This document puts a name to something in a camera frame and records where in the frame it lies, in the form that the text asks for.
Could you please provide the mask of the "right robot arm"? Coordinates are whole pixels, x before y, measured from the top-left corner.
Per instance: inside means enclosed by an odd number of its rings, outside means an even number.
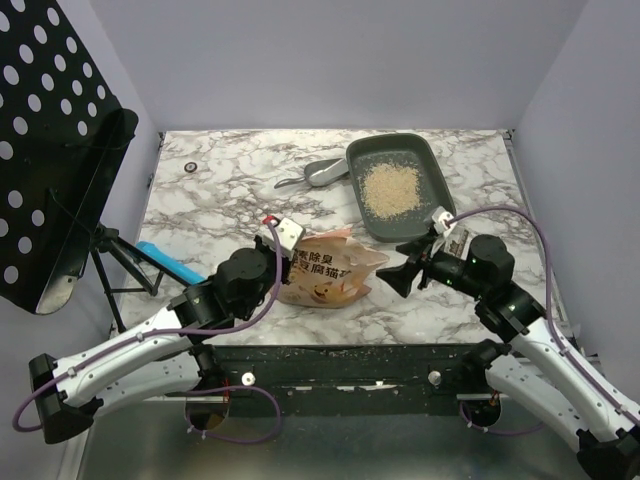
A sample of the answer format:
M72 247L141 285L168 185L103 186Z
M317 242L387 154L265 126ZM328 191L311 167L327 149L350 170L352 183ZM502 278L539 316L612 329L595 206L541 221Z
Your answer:
M469 390L488 386L535 415L575 452L592 479L639 475L639 412L547 323L544 308L512 279L514 257L496 236L474 238L465 258L433 253L432 235L398 246L404 264L376 275L402 297L437 281L472 297L481 324L499 337L481 342L460 367Z

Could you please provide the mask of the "pink cat litter bag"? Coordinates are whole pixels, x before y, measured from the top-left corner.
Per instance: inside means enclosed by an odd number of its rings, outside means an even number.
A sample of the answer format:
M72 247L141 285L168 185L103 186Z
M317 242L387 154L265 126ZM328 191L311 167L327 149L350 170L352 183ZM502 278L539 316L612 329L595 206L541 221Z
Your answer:
M367 278L389 256L354 239L349 229L311 235L295 250L277 300L289 305L338 309L366 296Z

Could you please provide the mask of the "dark grey litter tray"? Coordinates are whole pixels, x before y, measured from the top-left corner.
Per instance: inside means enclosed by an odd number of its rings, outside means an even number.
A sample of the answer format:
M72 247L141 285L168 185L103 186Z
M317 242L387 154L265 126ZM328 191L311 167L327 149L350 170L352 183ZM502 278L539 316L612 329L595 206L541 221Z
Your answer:
M413 133L358 139L346 163L364 227L375 240L402 243L426 234L426 220L439 207L456 207L429 145Z

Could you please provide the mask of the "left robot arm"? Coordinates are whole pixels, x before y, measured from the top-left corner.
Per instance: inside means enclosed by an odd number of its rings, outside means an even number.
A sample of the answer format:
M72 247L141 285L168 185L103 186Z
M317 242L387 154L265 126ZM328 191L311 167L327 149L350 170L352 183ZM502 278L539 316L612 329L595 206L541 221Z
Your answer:
M32 393L17 409L36 409L35 429L58 444L88 430L94 420L149 397L190 392L214 393L220 368L200 360L204 340L253 327L271 310L286 282L300 240L271 224L251 248L235 251L214 275L188 286L136 327L93 348L63 358L42 353L29 362Z

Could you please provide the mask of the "silver metal scoop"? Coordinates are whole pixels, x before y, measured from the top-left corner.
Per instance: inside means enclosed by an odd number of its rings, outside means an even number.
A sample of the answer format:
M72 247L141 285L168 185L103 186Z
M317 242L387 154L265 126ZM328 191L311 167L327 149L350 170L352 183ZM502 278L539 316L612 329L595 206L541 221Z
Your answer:
M344 158L318 160L307 164L300 177L278 181L274 188L279 189L300 183L306 183L313 188L325 187L344 178L348 173L349 168Z

